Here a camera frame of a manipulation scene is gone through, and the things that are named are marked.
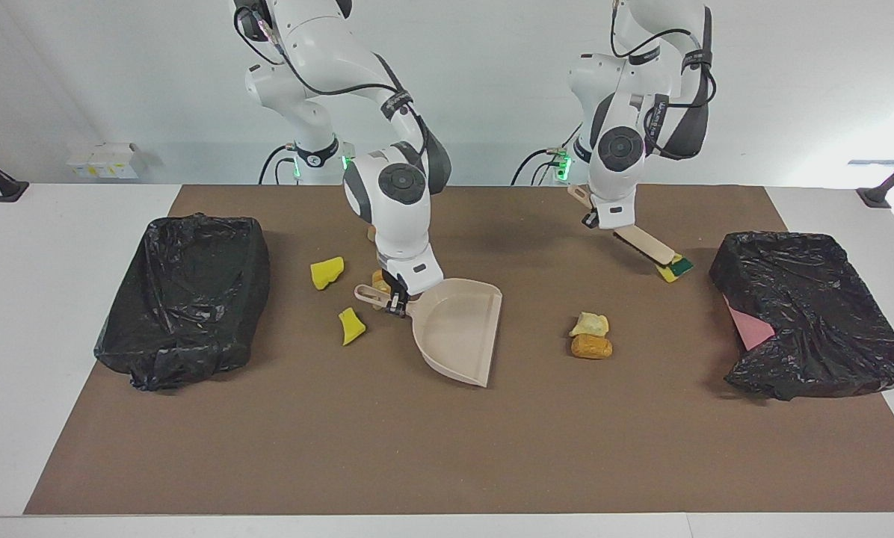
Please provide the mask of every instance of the food piece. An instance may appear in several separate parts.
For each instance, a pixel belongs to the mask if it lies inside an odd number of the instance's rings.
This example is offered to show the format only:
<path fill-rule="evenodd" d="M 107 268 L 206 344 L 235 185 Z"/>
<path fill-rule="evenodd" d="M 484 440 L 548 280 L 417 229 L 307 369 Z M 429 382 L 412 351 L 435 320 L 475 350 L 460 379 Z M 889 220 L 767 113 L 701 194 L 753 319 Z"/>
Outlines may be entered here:
<path fill-rule="evenodd" d="M 588 334 L 602 338 L 609 332 L 610 321 L 607 321 L 606 316 L 598 316 L 597 314 L 583 312 L 580 314 L 580 319 L 577 321 L 576 327 L 570 331 L 570 336 Z"/>
<path fill-rule="evenodd" d="M 311 265 L 311 280 L 319 291 L 326 289 L 332 282 L 337 282 L 341 273 L 344 273 L 343 258 L 328 259 L 327 262 Z"/>
<path fill-rule="evenodd" d="M 614 345 L 609 340 L 590 334 L 580 334 L 573 339 L 570 351 L 578 359 L 602 360 L 614 354 Z"/>
<path fill-rule="evenodd" d="M 344 345 L 348 345 L 352 341 L 357 340 L 359 336 L 366 333 L 366 330 L 368 330 L 364 321 L 358 319 L 357 314 L 354 313 L 354 309 L 347 309 L 344 312 L 341 312 L 341 314 L 338 315 L 338 318 L 341 319 L 341 325 L 344 326 Z"/>
<path fill-rule="evenodd" d="M 390 295 L 390 286 L 384 282 L 384 272 L 380 269 L 371 275 L 371 287 Z M 372 306 L 374 310 L 383 310 L 381 306 Z"/>

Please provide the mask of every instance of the dustpan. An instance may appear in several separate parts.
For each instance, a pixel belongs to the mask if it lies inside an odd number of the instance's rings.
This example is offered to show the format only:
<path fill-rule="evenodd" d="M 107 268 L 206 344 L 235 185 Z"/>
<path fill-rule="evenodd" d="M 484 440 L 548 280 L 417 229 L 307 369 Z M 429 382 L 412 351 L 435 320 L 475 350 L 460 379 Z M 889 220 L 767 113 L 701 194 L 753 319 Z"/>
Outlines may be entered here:
<path fill-rule="evenodd" d="M 361 285 L 354 296 L 386 306 L 390 296 Z M 413 340 L 435 371 L 470 385 L 487 386 L 494 341 L 504 296 L 496 286 L 467 279 L 447 279 L 412 300 Z"/>

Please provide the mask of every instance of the black cable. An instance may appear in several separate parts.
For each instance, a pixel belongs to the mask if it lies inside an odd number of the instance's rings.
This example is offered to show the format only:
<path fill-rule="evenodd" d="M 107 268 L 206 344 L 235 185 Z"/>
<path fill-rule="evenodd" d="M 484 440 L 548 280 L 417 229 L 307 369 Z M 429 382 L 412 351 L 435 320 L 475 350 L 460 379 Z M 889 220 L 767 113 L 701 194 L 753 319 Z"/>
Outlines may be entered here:
<path fill-rule="evenodd" d="M 570 141 L 573 140 L 573 137 L 575 137 L 578 132 L 580 132 L 580 129 L 582 127 L 583 127 L 583 122 L 580 122 L 580 125 L 577 126 L 576 129 L 573 130 L 573 133 L 570 133 L 570 137 L 567 138 L 567 142 L 560 144 L 560 149 L 566 149 L 567 144 L 570 144 Z M 543 181 L 546 180 L 546 173 L 547 173 L 547 171 L 549 171 L 550 167 L 554 166 L 554 164 L 557 164 L 557 156 L 556 155 L 554 155 L 553 158 L 550 159 L 549 163 L 546 163 L 547 168 L 545 171 L 543 171 L 543 176 L 540 177 L 540 185 L 542 185 Z"/>
<path fill-rule="evenodd" d="M 262 20 L 263 20 L 262 15 L 260 15 L 259 13 L 257 13 L 254 10 L 251 10 L 249 7 L 241 6 L 238 8 L 238 10 L 235 10 L 235 31 L 238 32 L 238 35 L 241 35 L 241 39 L 246 44 L 248 44 L 248 46 L 251 47 L 251 49 L 253 51 L 258 52 L 258 55 L 260 55 L 260 57 L 262 57 L 266 61 L 268 61 L 269 64 L 289 66 L 289 68 L 291 69 L 291 72 L 293 72 L 294 76 L 296 76 L 296 78 L 298 79 L 300 84 L 303 85 L 305 88 L 307 88 L 310 92 L 313 92 L 319 96 L 340 96 L 340 95 L 347 95 L 347 94 L 351 94 L 354 92 L 358 92 L 360 90 L 377 88 L 377 89 L 381 89 L 381 90 L 388 90 L 390 93 L 395 94 L 395 95 L 400 93 L 400 90 L 394 88 L 393 86 L 390 86 L 388 84 L 374 83 L 374 82 L 366 83 L 366 84 L 358 84 L 358 85 L 354 85 L 349 88 L 344 88 L 341 90 L 328 91 L 328 90 L 320 90 L 318 88 L 314 88 L 314 86 L 307 83 L 306 79 L 304 79 L 304 77 L 300 75 L 300 72 L 298 72 L 298 69 L 294 66 L 294 62 L 291 61 L 291 58 L 289 57 L 289 55 L 287 55 L 287 51 L 284 51 L 284 48 L 282 46 L 274 45 L 275 50 L 277 50 L 277 52 L 279 52 L 279 54 L 282 55 L 282 58 L 284 58 L 284 61 L 282 64 L 274 64 L 273 61 L 270 61 L 270 59 L 265 57 L 265 55 L 263 55 L 257 48 L 255 48 L 254 45 L 251 44 L 251 42 L 248 40 L 248 38 L 245 37 L 243 31 L 241 31 L 241 27 L 238 26 L 239 15 L 241 15 L 245 11 L 247 11 L 247 13 L 249 13 L 253 18 L 255 18 L 255 20 L 258 22 L 259 25 L 262 24 Z M 421 144 L 421 146 L 420 146 L 420 151 L 417 152 L 417 155 L 420 157 L 420 159 L 423 159 L 424 153 L 427 152 L 427 146 L 429 146 L 429 142 L 428 142 L 429 135 L 428 135 L 427 125 L 426 125 L 426 123 L 424 123 L 424 119 L 421 118 L 419 114 L 417 114 L 412 108 L 410 108 L 410 106 L 408 108 L 410 109 L 410 113 L 413 115 L 413 119 L 417 122 L 417 125 L 420 127 L 420 132 L 421 132 L 422 136 L 424 137 L 423 144 Z M 421 167 L 420 164 L 422 164 L 422 163 L 419 161 L 417 163 L 414 163 L 414 166 L 417 166 L 418 168 L 420 168 Z"/>
<path fill-rule="evenodd" d="M 526 159 L 523 159 L 523 163 L 520 164 L 520 167 L 518 167 L 515 174 L 513 174 L 513 181 L 510 182 L 510 187 L 513 187 L 517 184 L 517 178 L 520 177 L 520 173 L 523 171 L 523 168 L 525 168 L 526 165 L 534 158 L 543 155 L 543 153 L 546 153 L 546 149 L 536 150 L 533 153 L 530 153 L 529 156 L 526 157 Z"/>
<path fill-rule="evenodd" d="M 706 77 L 706 81 L 709 83 L 712 90 L 706 101 L 701 103 L 693 103 L 693 102 L 672 102 L 669 103 L 670 108 L 703 108 L 703 106 L 709 105 L 710 102 L 713 102 L 713 99 L 716 99 L 716 92 L 719 90 L 716 85 L 716 78 L 713 78 L 712 72 L 709 71 L 709 67 L 703 65 L 703 76 Z"/>
<path fill-rule="evenodd" d="M 271 161 L 274 160 L 277 153 L 281 153 L 282 151 L 286 151 L 286 150 L 287 150 L 287 146 L 278 146 L 277 149 L 275 149 L 274 151 L 271 152 L 271 154 L 268 156 L 267 160 L 265 161 L 265 166 L 262 167 L 262 173 L 260 173 L 260 175 L 258 176 L 258 185 L 265 184 L 265 174 L 267 173 L 267 167 L 270 166 Z"/>
<path fill-rule="evenodd" d="M 280 174 L 280 166 L 282 166 L 282 164 L 284 164 L 284 163 L 291 163 L 291 164 L 293 164 L 293 163 L 294 163 L 294 158 L 293 158 L 293 157 L 288 157 L 288 158 L 286 158 L 286 159 L 282 159 L 282 160 L 280 160 L 280 161 L 277 161 L 277 163 L 275 164 L 275 166 L 274 166 L 274 182 L 275 182 L 275 184 L 277 184 L 277 185 L 280 185 L 280 175 L 279 175 L 279 174 Z"/>
<path fill-rule="evenodd" d="M 543 184 L 543 180 L 546 178 L 546 174 L 543 175 L 543 177 L 540 177 L 540 183 L 537 184 L 537 174 L 540 173 L 540 170 L 543 170 L 543 168 L 547 168 L 547 170 L 548 170 L 549 168 L 552 168 L 555 166 L 557 166 L 556 161 L 540 164 L 540 166 L 537 167 L 537 169 L 534 170 L 534 172 L 533 172 L 533 179 L 530 180 L 530 187 L 533 187 L 534 185 L 539 186 L 539 185 Z"/>
<path fill-rule="evenodd" d="M 243 40 L 247 41 L 247 38 L 245 37 L 243 31 L 241 31 L 241 27 L 238 26 L 239 15 L 241 15 L 241 13 L 244 13 L 245 11 L 248 11 L 248 13 L 251 14 L 251 16 L 253 18 L 255 18 L 255 20 L 258 22 L 259 25 L 262 24 L 262 21 L 264 19 L 263 19 L 263 17 L 260 16 L 260 13 L 257 13 L 256 11 L 251 10 L 249 7 L 246 7 L 246 6 L 239 7 L 238 10 L 235 11 L 235 30 L 238 31 L 238 35 L 241 35 L 241 38 Z M 251 45 L 251 43 L 248 43 L 248 45 L 250 45 L 252 49 L 255 48 L 255 47 L 253 47 L 253 45 Z M 369 82 L 366 84 L 358 84 L 356 86 L 351 86 L 349 88 L 344 88 L 341 90 L 319 90 L 317 88 L 314 88 L 314 86 L 308 84 L 307 81 L 304 81 L 304 77 L 300 75 L 300 73 L 297 71 L 297 68 L 294 68 L 294 62 L 291 61 L 291 58 L 287 55 L 287 52 L 284 51 L 284 48 L 282 46 L 280 46 L 280 45 L 274 45 L 274 46 L 275 46 L 275 50 L 277 50 L 277 52 L 279 52 L 280 57 L 284 58 L 283 64 L 274 64 L 274 65 L 289 66 L 291 68 L 291 72 L 294 73 L 294 76 L 297 76 L 298 81 L 300 81 L 301 84 L 305 88 L 307 88 L 311 92 L 318 94 L 320 96 L 340 96 L 340 95 L 353 93 L 353 92 L 356 92 L 359 90 L 366 90 L 369 88 L 378 88 L 378 89 L 382 89 L 382 90 L 388 90 L 395 94 L 398 93 L 397 89 L 394 88 L 393 86 L 389 86 L 388 84 L 379 84 L 379 83 L 375 83 L 375 82 Z"/>
<path fill-rule="evenodd" d="M 653 118 L 653 110 L 655 110 L 655 108 L 651 108 L 646 113 L 646 115 L 643 117 L 643 139 L 645 139 L 646 143 L 648 143 L 649 146 L 652 146 L 652 147 L 655 147 L 655 149 L 658 149 L 660 157 L 666 157 L 667 159 L 676 159 L 676 160 L 692 159 L 693 157 L 695 157 L 696 155 L 679 155 L 679 154 L 673 153 L 672 151 L 665 149 L 665 147 L 659 146 L 659 142 L 657 140 L 653 140 L 653 137 L 650 136 L 649 127 L 648 127 L 650 120 Z"/>
<path fill-rule="evenodd" d="M 560 149 L 566 149 L 567 144 L 569 144 L 570 141 L 573 140 L 573 137 L 576 136 L 576 133 L 580 132 L 581 127 L 583 127 L 583 123 L 580 123 L 580 125 L 573 130 L 573 133 L 571 133 L 570 137 L 567 138 L 567 142 L 563 142 L 560 144 Z M 514 187 L 517 184 L 517 179 L 519 179 L 520 173 L 523 171 L 523 168 L 525 168 L 526 165 L 529 164 L 529 162 L 532 161 L 534 158 L 543 155 L 543 153 L 546 153 L 546 149 L 539 149 L 537 151 L 534 151 L 533 153 L 530 153 L 529 156 L 526 157 L 526 159 L 523 159 L 523 163 L 521 163 L 520 167 L 517 168 L 517 172 L 513 174 L 513 180 L 510 182 L 510 187 Z M 546 163 L 546 166 L 553 166 L 553 164 L 556 164 L 556 162 L 557 156 L 554 155 L 553 158 L 550 159 L 550 162 Z"/>
<path fill-rule="evenodd" d="M 238 26 L 238 22 L 241 21 L 241 14 L 245 11 L 251 14 L 251 10 L 249 9 L 249 7 L 246 6 L 241 6 L 238 8 L 238 10 L 235 10 L 235 31 L 236 33 L 238 33 L 238 36 L 241 37 L 241 40 L 244 41 L 247 46 L 251 47 L 251 50 L 254 51 L 256 55 L 264 58 L 265 61 L 268 62 L 270 65 L 284 65 L 284 62 L 280 62 L 280 64 L 277 64 L 277 62 L 272 61 L 272 59 L 270 58 L 267 58 L 266 55 L 263 54 L 263 52 L 258 50 L 258 47 L 255 47 L 252 42 L 248 40 L 248 37 L 246 37 L 243 31 L 241 31 L 241 26 Z"/>
<path fill-rule="evenodd" d="M 685 34 L 685 35 L 693 35 L 692 31 L 683 30 L 683 28 L 673 28 L 673 30 L 660 31 L 659 34 L 653 35 L 648 40 L 643 41 L 641 44 L 636 45 L 632 50 L 626 52 L 626 54 L 619 54 L 617 51 L 617 42 L 614 41 L 614 36 L 617 34 L 617 6 L 614 6 L 614 14 L 612 14 L 611 23 L 610 23 L 610 48 L 614 52 L 614 56 L 617 58 L 628 58 L 632 55 L 636 54 L 643 47 L 649 45 L 653 41 L 659 40 L 660 37 L 665 37 L 665 35 L 669 34 Z"/>
<path fill-rule="evenodd" d="M 570 137 L 567 138 L 567 142 L 561 143 L 560 147 L 563 147 L 563 149 L 566 149 L 567 144 L 570 143 L 571 140 L 573 140 L 573 137 L 576 136 L 576 133 L 580 132 L 581 127 L 583 127 L 583 122 L 580 122 L 580 125 L 577 126 L 576 129 L 573 130 L 573 133 L 570 135 Z"/>

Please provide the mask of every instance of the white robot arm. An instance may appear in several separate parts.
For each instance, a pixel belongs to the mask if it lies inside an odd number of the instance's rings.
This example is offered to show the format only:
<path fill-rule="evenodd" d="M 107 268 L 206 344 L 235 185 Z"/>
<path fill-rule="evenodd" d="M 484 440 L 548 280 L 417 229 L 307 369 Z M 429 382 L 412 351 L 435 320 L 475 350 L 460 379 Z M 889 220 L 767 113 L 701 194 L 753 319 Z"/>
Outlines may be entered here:
<path fill-rule="evenodd" d="M 570 71 L 586 126 L 573 152 L 590 164 L 588 227 L 635 225 L 636 185 L 647 157 L 680 160 L 700 152 L 716 92 L 712 26 L 699 0 L 614 0 L 614 54 L 581 55 Z M 677 54 L 668 54 L 660 38 Z"/>
<path fill-rule="evenodd" d="M 248 45 L 270 42 L 279 61 L 246 76 L 256 101 L 296 129 L 294 146 L 304 183 L 344 182 L 352 210 L 377 229 L 375 243 L 392 286 L 388 311 L 405 315 L 410 296 L 440 283 L 430 245 L 431 195 L 446 186 L 450 158 L 427 129 L 386 61 L 355 40 L 345 18 L 349 0 L 235 0 L 235 27 Z M 349 164 L 324 106 L 315 96 L 354 94 L 379 104 L 400 142 Z"/>

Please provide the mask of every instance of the brown table mat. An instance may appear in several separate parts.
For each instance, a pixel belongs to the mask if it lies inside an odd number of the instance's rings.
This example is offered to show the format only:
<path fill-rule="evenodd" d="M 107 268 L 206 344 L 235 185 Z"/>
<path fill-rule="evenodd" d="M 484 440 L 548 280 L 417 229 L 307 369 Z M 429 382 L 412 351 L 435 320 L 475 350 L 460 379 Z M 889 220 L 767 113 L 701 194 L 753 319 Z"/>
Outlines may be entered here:
<path fill-rule="evenodd" d="M 438 195 L 447 275 L 505 293 L 489 389 L 352 299 L 375 260 L 341 188 L 184 187 L 171 214 L 197 211 L 265 228 L 251 364 L 170 395 L 96 365 L 26 513 L 894 511 L 880 395 L 782 403 L 721 379 L 739 344 L 706 272 L 728 232 L 784 229 L 761 188 L 642 188 L 638 222 L 696 262 L 676 285 L 557 188 Z M 318 293 L 308 265 L 332 256 L 347 273 Z M 348 306 L 369 332 L 341 347 Z M 611 360 L 570 357 L 581 310 L 610 317 Z"/>

